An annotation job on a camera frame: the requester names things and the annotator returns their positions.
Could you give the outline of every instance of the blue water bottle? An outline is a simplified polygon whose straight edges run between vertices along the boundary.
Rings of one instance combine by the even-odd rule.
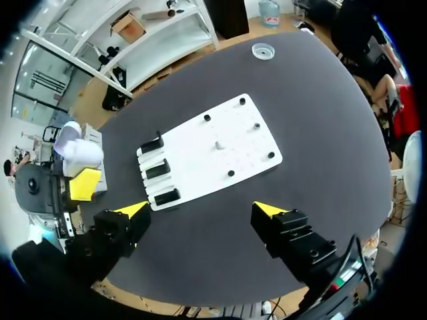
[[[261,0],[258,4],[262,24],[269,28],[277,28],[280,22],[280,6],[272,0]]]

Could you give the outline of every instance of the cable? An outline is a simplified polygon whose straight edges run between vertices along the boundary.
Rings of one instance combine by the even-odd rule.
[[[269,300],[269,302],[273,303],[274,305],[276,305],[276,307],[279,308],[280,310],[282,310],[283,314],[286,316],[286,312],[283,310],[282,307],[279,306],[279,301],[278,301],[278,303],[276,303],[276,302],[274,302],[272,300]]]
[[[144,298],[143,298],[143,297],[139,297],[139,298],[141,299],[141,301],[143,302],[143,304],[147,307],[148,311],[149,311],[149,312],[151,312],[151,313],[153,313],[153,310],[151,310],[151,309],[148,307],[148,304],[145,302]]]
[[[356,244],[358,246],[358,254],[359,254],[359,258],[362,262],[362,269],[363,272],[365,273],[365,276],[368,278],[368,287],[369,287],[369,293],[372,293],[374,290],[374,284],[372,283],[372,279],[369,276],[368,273],[368,268],[366,266],[366,261],[365,261],[365,257],[363,256],[363,252],[362,252],[362,245],[360,244],[360,239],[359,237],[356,238]]]
[[[321,298],[321,297],[324,296],[324,294],[326,293],[326,291],[330,288],[330,286],[332,285],[332,283],[335,281],[336,277],[341,273],[342,269],[346,266],[347,261],[350,258],[350,254],[352,252],[352,247],[353,247],[355,239],[356,239],[356,235],[352,235],[352,238],[350,239],[350,242],[348,243],[346,252],[342,256],[342,261],[341,261],[340,265],[336,268],[336,270],[333,273],[333,275],[331,277],[331,280],[328,283],[328,285],[326,285],[324,287],[324,289],[322,291],[320,291],[321,294],[318,295],[318,297],[316,299],[313,299],[313,301],[310,301],[310,303],[306,303],[303,307],[300,307],[297,311],[295,311],[294,313],[292,313],[291,315],[289,315],[289,317],[286,318],[286,319],[289,319],[289,320],[297,319],[299,316],[303,315],[308,309],[310,309],[311,307],[313,307],[314,303],[316,303],[316,301],[319,298]]]
[[[274,306],[273,311],[270,313],[270,315],[268,316],[267,320],[270,320],[270,317],[274,314],[274,311],[276,311],[276,309],[278,308],[279,303],[280,303],[280,299],[281,299],[281,298],[282,298],[282,297],[280,297],[280,298],[278,299],[278,302],[277,302],[277,303],[276,303],[276,305]]]
[[[176,315],[176,314],[178,313],[178,311],[179,311],[179,310],[181,310],[181,308],[182,308],[182,306],[180,306],[180,307],[178,308],[178,310],[177,310],[177,311],[175,311],[175,313],[174,313],[172,316]]]

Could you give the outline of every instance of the ceiling light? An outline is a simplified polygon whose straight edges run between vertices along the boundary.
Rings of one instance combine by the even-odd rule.
[[[22,65],[26,65],[30,56],[33,54],[33,52],[36,50],[36,46],[33,45],[30,50],[27,51],[27,53],[25,54],[24,60],[22,60]]]

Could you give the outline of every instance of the oval table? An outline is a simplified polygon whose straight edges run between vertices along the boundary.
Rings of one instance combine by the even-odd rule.
[[[261,61],[252,45],[272,45]],[[108,191],[81,206],[93,223],[102,209],[147,196],[135,152],[144,142],[242,93],[250,95],[282,155],[273,171],[151,214],[147,233],[108,275],[112,284],[168,303],[218,306],[279,297],[304,286],[272,259],[250,225],[261,201],[298,208],[338,254],[367,238],[391,202],[388,154],[358,85],[316,37],[283,33],[234,45],[170,75],[101,128]]]

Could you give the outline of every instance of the glass window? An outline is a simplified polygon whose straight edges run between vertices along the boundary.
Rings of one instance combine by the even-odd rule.
[[[66,112],[92,79],[67,61],[30,43],[21,62],[15,91]]]
[[[12,117],[47,127],[51,122],[54,111],[54,109],[37,101],[17,94],[13,95]]]

